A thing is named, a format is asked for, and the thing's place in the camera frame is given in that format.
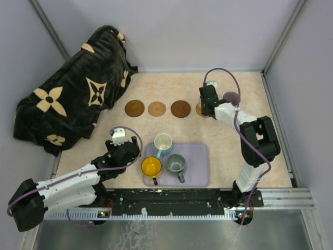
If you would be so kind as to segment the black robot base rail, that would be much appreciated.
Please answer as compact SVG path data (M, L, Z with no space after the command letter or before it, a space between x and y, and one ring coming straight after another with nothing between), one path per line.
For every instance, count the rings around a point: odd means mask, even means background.
M140 215L144 208L149 216L224 215L225 209L244 207L249 193L231 189L106 189L94 186L96 199L81 208L110 208L112 215Z

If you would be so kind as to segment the yellow glass mug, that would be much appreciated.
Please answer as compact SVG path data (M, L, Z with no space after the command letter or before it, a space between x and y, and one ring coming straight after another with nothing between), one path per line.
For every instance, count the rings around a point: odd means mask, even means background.
M156 157L147 157L141 164L141 171L145 177L153 181L154 185L158 185L158 179L162 174L162 163Z

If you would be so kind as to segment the brown wooden coaster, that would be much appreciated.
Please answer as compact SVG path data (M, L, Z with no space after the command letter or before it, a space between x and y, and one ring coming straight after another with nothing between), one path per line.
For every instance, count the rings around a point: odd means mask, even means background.
M139 100L132 100L126 104L124 110L129 117L139 117L143 114L145 106Z

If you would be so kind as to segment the purple glass mug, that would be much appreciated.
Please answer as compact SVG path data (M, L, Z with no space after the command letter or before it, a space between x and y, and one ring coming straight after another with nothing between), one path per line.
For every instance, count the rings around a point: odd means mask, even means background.
M238 107L240 101L239 94L233 91L226 92L223 99L229 101L235 107Z

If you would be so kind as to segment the woven rattan coaster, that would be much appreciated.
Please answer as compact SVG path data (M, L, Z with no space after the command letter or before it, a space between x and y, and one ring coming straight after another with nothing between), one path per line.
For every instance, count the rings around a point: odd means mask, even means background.
M206 116L206 115L203 115L203 114L202 114L201 106L200 106L199 103L196 105L196 113L197 113L199 116L201 116L201 117L209 118L209 116Z
M148 106L148 113L153 117L160 117L166 112L166 106L162 102L152 102Z

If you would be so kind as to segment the grey green mug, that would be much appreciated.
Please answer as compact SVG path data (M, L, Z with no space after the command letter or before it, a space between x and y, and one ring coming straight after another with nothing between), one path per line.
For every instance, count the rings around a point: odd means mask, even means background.
M186 168L186 161L182 155L173 154L169 156L166 162L166 168L170 173L177 175L180 183L185 182L184 170Z

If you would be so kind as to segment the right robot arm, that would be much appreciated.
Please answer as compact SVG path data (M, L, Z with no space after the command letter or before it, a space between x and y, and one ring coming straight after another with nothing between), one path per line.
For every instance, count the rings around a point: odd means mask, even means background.
M213 84L205 83L199 92L202 114L230 125L240 136L245 163L234 183L232 198L236 205L244 206L251 200L250 191L259 182L262 173L270 169L271 162L280 154L273 121L268 116L250 115L228 100L219 99Z

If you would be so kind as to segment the dark wooden coaster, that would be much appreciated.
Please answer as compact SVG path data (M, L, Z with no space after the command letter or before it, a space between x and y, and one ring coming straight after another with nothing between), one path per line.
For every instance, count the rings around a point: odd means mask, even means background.
M191 112L191 106L188 102L179 100L171 105L171 113L177 118L185 118Z

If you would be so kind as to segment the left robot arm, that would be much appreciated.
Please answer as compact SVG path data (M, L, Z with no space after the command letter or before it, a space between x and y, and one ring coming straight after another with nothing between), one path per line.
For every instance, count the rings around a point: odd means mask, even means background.
M58 178L34 182L23 181L10 199L8 216L18 231L38 226L45 218L73 207L101 207L108 193L103 182L115 179L140 157L143 142L139 136L115 145L106 141L108 151L80 169Z

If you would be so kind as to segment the white blue mug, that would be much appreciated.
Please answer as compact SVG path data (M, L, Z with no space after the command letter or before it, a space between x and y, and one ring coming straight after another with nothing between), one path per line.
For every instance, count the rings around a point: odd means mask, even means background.
M171 152L173 140L170 135L161 133L155 137L154 146L158 150L157 158L161 159L163 156L168 155Z

